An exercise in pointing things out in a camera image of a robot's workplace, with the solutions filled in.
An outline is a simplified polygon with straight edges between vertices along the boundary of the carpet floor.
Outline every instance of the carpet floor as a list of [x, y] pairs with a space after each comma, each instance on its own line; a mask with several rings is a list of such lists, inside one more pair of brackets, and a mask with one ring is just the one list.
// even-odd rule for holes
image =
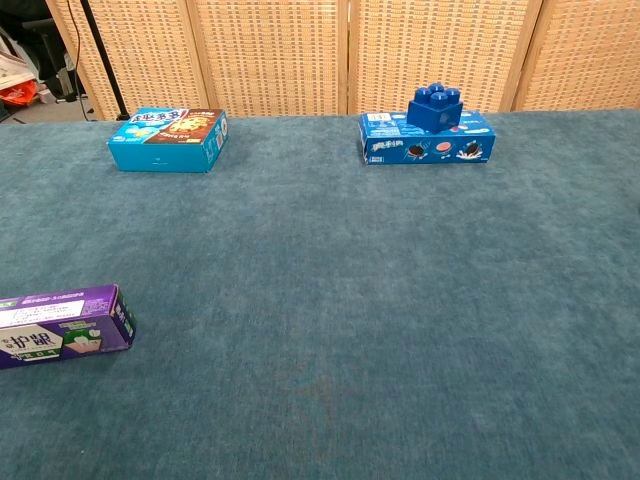
[[0, 126], [0, 297], [119, 283], [127, 352], [0, 371], [2, 478], [640, 478], [639, 111], [492, 115], [487, 165], [353, 117]]

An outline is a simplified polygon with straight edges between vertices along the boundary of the purple packaging box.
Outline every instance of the purple packaging box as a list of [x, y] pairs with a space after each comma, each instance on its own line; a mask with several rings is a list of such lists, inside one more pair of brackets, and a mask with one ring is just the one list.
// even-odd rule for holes
[[0, 368], [126, 350], [135, 332], [117, 285], [0, 299]]

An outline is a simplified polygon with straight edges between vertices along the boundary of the wicker folding screen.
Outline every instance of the wicker folding screen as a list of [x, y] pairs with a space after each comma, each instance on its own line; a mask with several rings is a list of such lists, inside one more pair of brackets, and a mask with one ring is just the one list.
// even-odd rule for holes
[[349, 113], [405, 110], [415, 88], [508, 111], [542, 0], [352, 0]]
[[187, 0], [209, 100], [231, 115], [346, 113], [347, 0]]
[[515, 110], [640, 106], [640, 1], [546, 0]]
[[[100, 117], [115, 119], [118, 108], [86, 17], [70, 0], [80, 30], [83, 84]], [[47, 0], [73, 54], [76, 31], [67, 0]], [[208, 105], [189, 13], [184, 0], [91, 0], [96, 23], [129, 113], [141, 106]]]

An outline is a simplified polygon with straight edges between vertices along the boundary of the toy block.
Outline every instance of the toy block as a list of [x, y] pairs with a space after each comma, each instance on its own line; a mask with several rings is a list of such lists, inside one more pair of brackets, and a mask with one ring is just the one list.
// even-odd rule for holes
[[433, 83], [416, 90], [414, 99], [409, 102], [407, 123], [431, 133], [439, 133], [457, 127], [461, 114], [460, 91]]

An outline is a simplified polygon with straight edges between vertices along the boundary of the box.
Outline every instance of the box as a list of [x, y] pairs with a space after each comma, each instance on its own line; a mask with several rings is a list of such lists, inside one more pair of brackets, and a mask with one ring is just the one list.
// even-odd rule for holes
[[365, 113], [360, 139], [366, 164], [482, 163], [496, 135], [478, 112], [462, 112], [460, 124], [430, 133], [407, 123], [406, 113]]
[[125, 350], [135, 333], [117, 285], [0, 299], [0, 368]]
[[223, 110], [142, 108], [107, 145], [120, 170], [208, 172], [228, 133]]

